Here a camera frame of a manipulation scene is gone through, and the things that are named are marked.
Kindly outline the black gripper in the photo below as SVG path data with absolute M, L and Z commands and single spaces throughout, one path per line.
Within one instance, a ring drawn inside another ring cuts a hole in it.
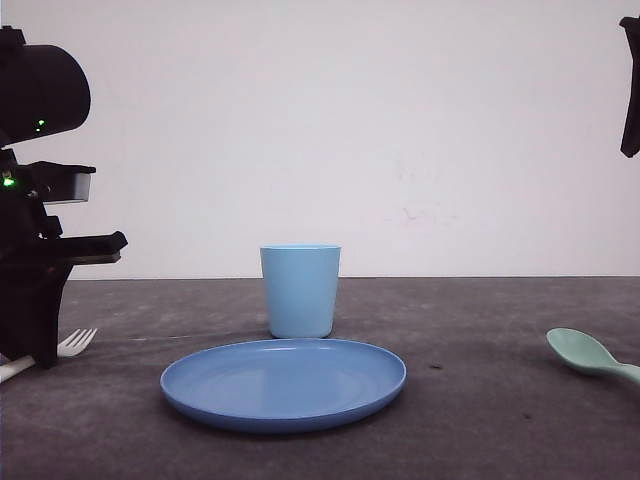
M 128 240 L 120 231 L 65 237 L 47 213 L 28 168 L 1 151 L 1 354 L 57 364 L 58 318 L 73 267 L 115 263 Z

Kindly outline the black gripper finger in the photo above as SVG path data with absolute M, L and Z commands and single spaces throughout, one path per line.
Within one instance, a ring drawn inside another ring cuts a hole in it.
M 627 158 L 633 158 L 639 153 L 639 18 L 623 17 L 619 26 L 625 31 L 632 59 L 630 95 L 620 150 Z

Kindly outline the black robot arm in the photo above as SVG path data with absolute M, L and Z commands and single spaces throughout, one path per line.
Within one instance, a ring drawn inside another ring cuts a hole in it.
M 87 119 L 90 89 L 79 63 L 52 45 L 1 29 L 1 354 L 56 365 L 64 285 L 76 265 L 115 263 L 125 235 L 66 237 L 49 203 L 85 202 L 95 168 L 21 164 L 12 145 L 69 131 Z

